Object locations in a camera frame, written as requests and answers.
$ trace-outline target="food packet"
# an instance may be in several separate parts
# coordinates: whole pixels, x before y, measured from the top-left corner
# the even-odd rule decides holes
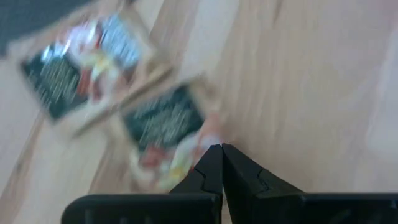
[[[139,14],[98,1],[24,40],[10,55],[57,129],[71,138],[170,69]]]
[[[221,144],[221,121],[204,77],[157,90],[110,119],[114,142],[129,151],[132,179],[142,192],[167,192],[211,145]]]

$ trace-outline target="wood grain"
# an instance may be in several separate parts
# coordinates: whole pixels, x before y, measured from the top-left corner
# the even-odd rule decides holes
[[[394,0],[137,3],[178,75],[205,71],[218,86],[235,145],[310,192],[398,190],[397,7]],[[126,158],[100,129],[61,141],[15,65],[5,60],[0,69],[0,223],[58,223],[79,196],[133,192]]]

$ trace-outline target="seasoning packet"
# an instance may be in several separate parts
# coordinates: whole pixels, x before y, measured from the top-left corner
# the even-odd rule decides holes
[[[111,119],[115,142],[129,149],[132,176],[141,191],[171,190],[211,145],[223,142],[217,112],[203,109],[195,91],[199,85],[194,80],[152,95]]]
[[[11,47],[40,104],[68,137],[170,69],[133,6],[123,1],[91,6]]]

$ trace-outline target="light wood floor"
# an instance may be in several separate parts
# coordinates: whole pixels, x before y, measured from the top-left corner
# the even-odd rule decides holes
[[[218,85],[235,144],[260,165],[308,192],[398,191],[397,1],[136,4],[181,76]],[[58,223],[79,196],[131,191],[123,156],[95,134],[58,142],[0,69],[0,223]]]

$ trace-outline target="black plastic object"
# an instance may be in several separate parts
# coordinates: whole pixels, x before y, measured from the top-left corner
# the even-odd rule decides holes
[[[307,194],[228,144],[212,146],[168,195],[86,196],[62,223],[221,223],[223,184],[235,224],[398,223],[398,194]]]
[[[224,144],[231,219],[249,223],[398,223],[398,194],[306,194]]]
[[[221,223],[223,149],[211,146],[170,194],[90,195],[72,202],[63,224]]]

